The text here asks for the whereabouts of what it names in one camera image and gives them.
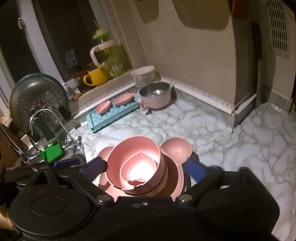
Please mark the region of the pink bear-shaped plate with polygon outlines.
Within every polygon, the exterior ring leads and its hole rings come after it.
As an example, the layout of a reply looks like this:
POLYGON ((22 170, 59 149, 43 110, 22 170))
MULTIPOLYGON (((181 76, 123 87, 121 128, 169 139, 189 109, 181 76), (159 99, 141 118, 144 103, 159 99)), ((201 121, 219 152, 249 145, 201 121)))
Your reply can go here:
POLYGON ((105 173, 101 174, 98 187, 111 195, 115 201, 119 196, 170 196, 173 201, 175 201, 175 199, 185 191, 186 180, 182 164, 191 156, 192 146, 184 138, 174 137, 164 141, 160 146, 160 151, 166 163, 165 176, 160 184, 150 192, 142 195, 126 194, 123 190, 113 187, 107 181, 105 173))

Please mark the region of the large pink bowl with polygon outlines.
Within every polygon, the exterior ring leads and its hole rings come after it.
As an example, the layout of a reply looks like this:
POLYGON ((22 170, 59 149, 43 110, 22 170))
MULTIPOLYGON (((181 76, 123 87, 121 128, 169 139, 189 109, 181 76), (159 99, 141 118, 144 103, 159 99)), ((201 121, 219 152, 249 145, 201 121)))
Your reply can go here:
POLYGON ((163 180, 166 164, 158 144, 146 136, 133 136, 115 146, 107 158, 107 181, 126 194, 140 196, 163 180))

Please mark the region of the small pink heart bowl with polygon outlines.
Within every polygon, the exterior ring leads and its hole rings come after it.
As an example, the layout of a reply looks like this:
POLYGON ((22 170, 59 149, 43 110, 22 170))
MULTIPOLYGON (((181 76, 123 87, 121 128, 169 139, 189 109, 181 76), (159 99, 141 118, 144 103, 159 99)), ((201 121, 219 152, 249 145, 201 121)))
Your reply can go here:
POLYGON ((138 152, 124 162, 120 177, 129 185, 137 187, 149 181, 155 174, 157 163, 144 152, 138 152))

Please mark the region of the chrome faucet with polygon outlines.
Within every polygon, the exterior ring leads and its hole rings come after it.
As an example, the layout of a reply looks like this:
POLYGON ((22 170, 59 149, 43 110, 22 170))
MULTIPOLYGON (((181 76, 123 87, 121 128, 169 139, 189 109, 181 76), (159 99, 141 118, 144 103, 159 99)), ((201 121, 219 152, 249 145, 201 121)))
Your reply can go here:
POLYGON ((48 147, 58 147, 62 154, 57 154, 54 151, 54 156, 51 158, 45 150, 36 148, 34 154, 24 152, 22 157, 28 164, 36 164, 42 161, 55 161, 64 155, 66 150, 72 149, 73 151, 81 149, 81 137, 74 138, 63 125, 62 120, 50 108, 41 108, 38 105, 29 108, 19 108, 15 113, 11 114, 11 118, 16 126, 24 132, 32 145, 45 138, 48 147))

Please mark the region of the teal drying tray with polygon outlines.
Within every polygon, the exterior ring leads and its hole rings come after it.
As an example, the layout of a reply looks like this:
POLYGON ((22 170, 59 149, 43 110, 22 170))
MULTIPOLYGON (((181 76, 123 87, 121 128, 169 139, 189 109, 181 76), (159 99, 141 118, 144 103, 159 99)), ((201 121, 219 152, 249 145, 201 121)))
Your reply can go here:
POLYGON ((111 107, 110 110, 103 115, 98 114, 94 109, 86 115, 88 128, 93 133, 96 133, 139 107, 139 103, 133 100, 126 105, 111 107))

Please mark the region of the pink small dish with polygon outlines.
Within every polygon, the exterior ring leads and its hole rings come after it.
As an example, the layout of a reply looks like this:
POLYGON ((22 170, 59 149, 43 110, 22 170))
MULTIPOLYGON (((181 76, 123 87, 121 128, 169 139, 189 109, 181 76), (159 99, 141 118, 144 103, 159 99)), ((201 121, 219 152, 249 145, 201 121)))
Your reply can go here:
POLYGON ((111 106, 112 106, 111 101, 107 100, 107 101, 99 104, 95 110, 99 115, 104 115, 105 113, 107 113, 110 110, 111 106))
POLYGON ((121 106, 121 105, 126 105, 132 102, 133 99, 134 99, 134 93, 127 92, 118 96, 112 103, 114 106, 121 106))

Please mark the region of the round strainer lid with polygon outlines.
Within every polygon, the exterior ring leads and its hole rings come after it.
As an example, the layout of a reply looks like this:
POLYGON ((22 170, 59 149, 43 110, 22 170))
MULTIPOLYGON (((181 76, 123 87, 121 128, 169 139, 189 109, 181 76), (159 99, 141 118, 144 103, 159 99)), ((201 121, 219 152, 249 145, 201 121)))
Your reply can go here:
POLYGON ((71 119, 64 87, 48 74, 33 73, 23 77, 11 93, 10 114, 19 108, 29 108, 34 105, 52 109, 63 123, 71 119))

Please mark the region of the yellow mug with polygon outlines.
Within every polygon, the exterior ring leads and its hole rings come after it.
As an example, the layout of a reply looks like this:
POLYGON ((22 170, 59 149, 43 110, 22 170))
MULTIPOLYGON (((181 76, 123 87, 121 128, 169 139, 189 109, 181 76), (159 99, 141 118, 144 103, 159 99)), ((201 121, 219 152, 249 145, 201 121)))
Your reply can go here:
POLYGON ((110 78, 111 76, 107 70, 103 66, 100 66, 88 71, 83 77, 83 82, 88 86, 100 86, 106 83, 110 78))

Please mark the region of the pink steel-lined pot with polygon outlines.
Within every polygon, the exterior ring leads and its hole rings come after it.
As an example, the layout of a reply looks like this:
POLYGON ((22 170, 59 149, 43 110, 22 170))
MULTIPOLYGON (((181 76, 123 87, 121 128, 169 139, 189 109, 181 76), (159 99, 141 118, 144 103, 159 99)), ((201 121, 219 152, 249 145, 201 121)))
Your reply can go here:
POLYGON ((153 82, 139 91, 141 109, 159 110, 168 106, 172 100, 173 84, 167 82, 153 82))

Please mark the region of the white floral bowl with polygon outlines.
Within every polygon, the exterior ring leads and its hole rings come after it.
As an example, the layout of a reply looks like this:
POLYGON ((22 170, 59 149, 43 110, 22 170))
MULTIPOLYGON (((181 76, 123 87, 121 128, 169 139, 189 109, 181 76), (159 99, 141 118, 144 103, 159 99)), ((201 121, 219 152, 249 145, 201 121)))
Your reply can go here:
POLYGON ((155 78, 155 67, 152 65, 142 66, 131 71, 130 75, 136 87, 144 87, 153 82, 155 78))

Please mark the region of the green glass pitcher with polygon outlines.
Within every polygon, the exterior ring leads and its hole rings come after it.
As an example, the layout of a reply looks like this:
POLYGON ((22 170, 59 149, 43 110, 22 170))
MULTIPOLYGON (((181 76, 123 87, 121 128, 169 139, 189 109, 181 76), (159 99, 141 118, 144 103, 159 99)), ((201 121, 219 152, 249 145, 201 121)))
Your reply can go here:
POLYGON ((90 50, 95 66, 104 66, 111 78, 116 78, 132 68, 128 55, 109 30, 99 29, 92 36, 97 43, 90 50))

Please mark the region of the red hanging utensil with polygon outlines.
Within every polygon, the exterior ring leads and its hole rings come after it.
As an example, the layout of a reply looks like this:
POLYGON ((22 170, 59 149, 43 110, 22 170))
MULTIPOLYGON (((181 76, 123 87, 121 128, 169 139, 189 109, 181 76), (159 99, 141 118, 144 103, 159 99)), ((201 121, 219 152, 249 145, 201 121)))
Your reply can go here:
POLYGON ((233 0, 231 4, 232 16, 239 20, 247 20, 249 15, 249 0, 233 0))

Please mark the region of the wall vent grille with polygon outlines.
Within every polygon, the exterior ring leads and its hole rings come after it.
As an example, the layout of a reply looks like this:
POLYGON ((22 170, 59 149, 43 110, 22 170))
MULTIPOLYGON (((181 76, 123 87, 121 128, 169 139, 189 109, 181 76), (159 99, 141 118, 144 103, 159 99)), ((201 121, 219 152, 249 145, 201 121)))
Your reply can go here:
POLYGON ((282 1, 267 1, 270 44, 276 55, 288 59, 290 42, 288 19, 282 1))

